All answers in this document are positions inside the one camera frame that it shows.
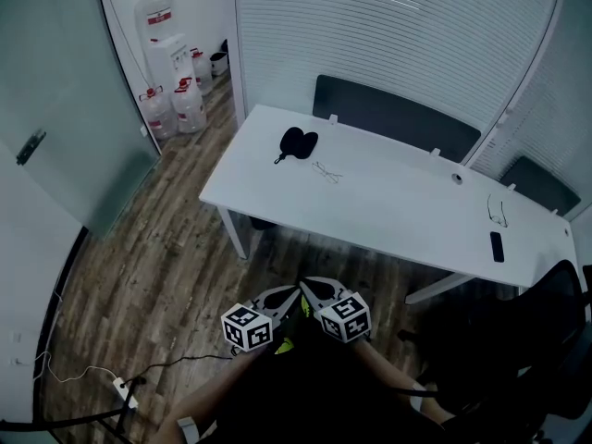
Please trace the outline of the black glasses case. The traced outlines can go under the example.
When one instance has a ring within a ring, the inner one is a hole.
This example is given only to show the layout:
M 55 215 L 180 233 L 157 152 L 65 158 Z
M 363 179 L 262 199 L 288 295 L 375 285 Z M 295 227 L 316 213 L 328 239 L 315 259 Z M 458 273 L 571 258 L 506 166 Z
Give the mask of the black glasses case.
M 280 141 L 280 155 L 274 161 L 274 164 L 278 164 L 288 156 L 294 156 L 300 160 L 309 158 L 317 142 L 318 134 L 316 132 L 304 133 L 298 127 L 290 127 Z

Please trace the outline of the black office chair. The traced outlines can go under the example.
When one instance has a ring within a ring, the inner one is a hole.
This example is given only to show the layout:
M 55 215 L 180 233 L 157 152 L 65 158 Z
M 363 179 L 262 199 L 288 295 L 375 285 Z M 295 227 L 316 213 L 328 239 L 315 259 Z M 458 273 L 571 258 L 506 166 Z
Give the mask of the black office chair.
M 479 299 L 419 333 L 401 330 L 427 361 L 421 384 L 453 413 L 450 444 L 531 444 L 545 418 L 577 419 L 592 401 L 591 298 L 562 260 L 511 300 Z

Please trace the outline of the clear water jug red cap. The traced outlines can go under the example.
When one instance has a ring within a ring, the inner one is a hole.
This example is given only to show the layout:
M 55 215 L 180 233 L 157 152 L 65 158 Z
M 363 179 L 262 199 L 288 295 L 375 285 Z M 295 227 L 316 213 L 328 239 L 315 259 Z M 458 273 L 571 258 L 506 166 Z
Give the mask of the clear water jug red cap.
M 208 95 L 214 86 L 210 59 L 198 48 L 192 48 L 191 62 L 197 86 L 202 95 Z
M 158 141 L 178 134 L 177 115 L 162 86 L 149 87 L 139 95 L 139 103 L 147 126 Z
M 177 114 L 180 133 L 193 134 L 206 127 L 204 100 L 193 78 L 180 79 L 178 87 L 171 95 L 171 100 Z

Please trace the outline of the narrow white slatted blinds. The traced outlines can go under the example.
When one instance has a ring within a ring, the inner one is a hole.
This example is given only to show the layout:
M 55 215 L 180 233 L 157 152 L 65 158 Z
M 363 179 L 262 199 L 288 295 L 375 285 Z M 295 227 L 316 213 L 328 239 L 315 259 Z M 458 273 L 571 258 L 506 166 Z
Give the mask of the narrow white slatted blinds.
M 525 156 L 592 204 L 592 0 L 558 0 L 507 116 L 477 153 L 473 170 L 500 179 Z

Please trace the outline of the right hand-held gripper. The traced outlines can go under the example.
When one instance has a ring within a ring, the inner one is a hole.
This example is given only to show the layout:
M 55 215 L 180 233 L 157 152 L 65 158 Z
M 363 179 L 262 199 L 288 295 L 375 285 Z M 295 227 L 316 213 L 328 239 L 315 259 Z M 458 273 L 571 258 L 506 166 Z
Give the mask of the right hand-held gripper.
M 370 310 L 359 293 L 352 294 L 338 280 L 328 277 L 306 277 L 300 288 L 330 337 L 349 343 L 370 332 Z M 327 306 L 330 300 L 337 302 Z

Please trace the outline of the white water dispenser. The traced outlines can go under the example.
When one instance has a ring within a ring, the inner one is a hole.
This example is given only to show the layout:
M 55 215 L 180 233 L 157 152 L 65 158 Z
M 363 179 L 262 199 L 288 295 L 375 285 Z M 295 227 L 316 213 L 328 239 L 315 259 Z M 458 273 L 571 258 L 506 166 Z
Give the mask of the white water dispenser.
M 145 56 L 153 85 L 161 86 L 165 93 L 174 92 L 181 79 L 194 77 L 191 51 L 183 33 L 149 42 Z

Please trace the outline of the thin wire-frame glasses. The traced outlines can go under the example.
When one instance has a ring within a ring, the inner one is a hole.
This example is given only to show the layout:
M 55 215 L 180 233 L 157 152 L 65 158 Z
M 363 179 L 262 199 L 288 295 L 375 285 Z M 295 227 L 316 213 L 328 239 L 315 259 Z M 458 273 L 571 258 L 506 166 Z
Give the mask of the thin wire-frame glasses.
M 321 175 L 327 182 L 331 184 L 338 184 L 342 178 L 341 174 L 328 171 L 325 166 L 318 161 L 312 163 L 312 168 L 316 173 Z

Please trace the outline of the person's right forearm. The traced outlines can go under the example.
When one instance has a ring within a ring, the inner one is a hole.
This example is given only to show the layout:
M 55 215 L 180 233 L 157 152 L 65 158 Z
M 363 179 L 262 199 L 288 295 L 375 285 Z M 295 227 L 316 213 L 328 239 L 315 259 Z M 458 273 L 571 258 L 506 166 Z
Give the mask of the person's right forearm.
M 389 362 L 365 339 L 351 342 L 350 346 L 361 362 L 387 388 L 424 390 L 417 381 Z M 435 398 L 411 396 L 401 392 L 395 392 L 395 397 L 405 407 L 419 412 L 439 426 L 454 417 L 454 414 L 442 408 Z

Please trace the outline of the white desk leg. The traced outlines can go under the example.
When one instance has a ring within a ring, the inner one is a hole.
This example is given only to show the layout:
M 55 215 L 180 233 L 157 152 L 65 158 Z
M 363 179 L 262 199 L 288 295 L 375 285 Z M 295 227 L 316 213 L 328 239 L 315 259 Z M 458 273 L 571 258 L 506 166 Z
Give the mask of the white desk leg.
M 248 217 L 218 206 L 217 211 L 227 234 L 240 259 L 247 260 L 250 255 L 251 231 Z
M 472 276 L 467 276 L 459 273 L 451 274 L 443 279 L 430 284 L 429 286 L 422 288 L 414 293 L 408 294 L 405 297 L 405 303 L 407 305 L 417 304 L 419 302 L 431 299 L 444 292 L 455 289 L 462 284 L 474 279 Z

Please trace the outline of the person's left forearm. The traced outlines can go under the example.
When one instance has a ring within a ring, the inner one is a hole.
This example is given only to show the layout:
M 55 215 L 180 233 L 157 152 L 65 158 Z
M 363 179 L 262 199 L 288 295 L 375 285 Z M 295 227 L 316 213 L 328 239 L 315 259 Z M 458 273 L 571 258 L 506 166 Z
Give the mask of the person's left forearm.
M 215 421 L 225 398 L 262 351 L 246 352 L 235 357 L 216 376 L 177 403 L 150 444 L 197 444 Z

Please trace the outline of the dark thin-frame glasses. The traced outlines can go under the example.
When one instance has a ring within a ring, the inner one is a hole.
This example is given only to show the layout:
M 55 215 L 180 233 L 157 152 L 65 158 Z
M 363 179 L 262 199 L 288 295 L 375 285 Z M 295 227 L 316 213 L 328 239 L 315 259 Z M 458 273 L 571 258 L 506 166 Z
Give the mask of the dark thin-frame glasses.
M 507 228 L 509 226 L 503 200 L 495 197 L 492 193 L 487 197 L 487 215 L 491 222 L 500 227 Z

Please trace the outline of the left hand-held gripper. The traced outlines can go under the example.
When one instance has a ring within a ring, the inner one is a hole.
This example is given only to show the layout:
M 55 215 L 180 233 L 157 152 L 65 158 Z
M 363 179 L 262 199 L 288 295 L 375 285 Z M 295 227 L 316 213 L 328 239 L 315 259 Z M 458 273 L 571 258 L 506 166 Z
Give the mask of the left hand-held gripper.
M 252 301 L 236 303 L 221 315 L 226 342 L 242 352 L 269 345 L 274 329 L 299 299 L 301 291 L 295 285 L 266 290 Z

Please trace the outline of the large water bottle red label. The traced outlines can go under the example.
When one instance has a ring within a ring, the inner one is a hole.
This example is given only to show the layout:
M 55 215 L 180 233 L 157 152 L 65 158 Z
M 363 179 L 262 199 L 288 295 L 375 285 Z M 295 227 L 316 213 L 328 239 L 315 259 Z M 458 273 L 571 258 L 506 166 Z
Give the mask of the large water bottle red label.
M 134 15 L 144 43 L 164 41 L 176 32 L 174 0 L 139 0 Z

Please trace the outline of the white power strip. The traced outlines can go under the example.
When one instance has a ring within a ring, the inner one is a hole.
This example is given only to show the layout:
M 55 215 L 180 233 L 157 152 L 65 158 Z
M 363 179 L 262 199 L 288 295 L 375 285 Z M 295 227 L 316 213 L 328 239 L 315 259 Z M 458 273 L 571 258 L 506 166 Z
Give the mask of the white power strip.
M 123 401 L 128 401 L 128 406 L 131 409 L 137 409 L 139 406 L 135 396 L 130 392 L 129 387 L 124 383 L 122 377 L 116 377 L 113 380 L 113 386 Z

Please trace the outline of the person's black clothing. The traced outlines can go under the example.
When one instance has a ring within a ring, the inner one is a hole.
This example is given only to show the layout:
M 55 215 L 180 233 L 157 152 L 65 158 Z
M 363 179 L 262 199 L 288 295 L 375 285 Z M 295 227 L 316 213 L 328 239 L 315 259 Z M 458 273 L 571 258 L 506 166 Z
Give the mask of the person's black clothing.
M 207 444 L 448 444 L 346 345 L 314 338 L 264 352 L 223 401 Z

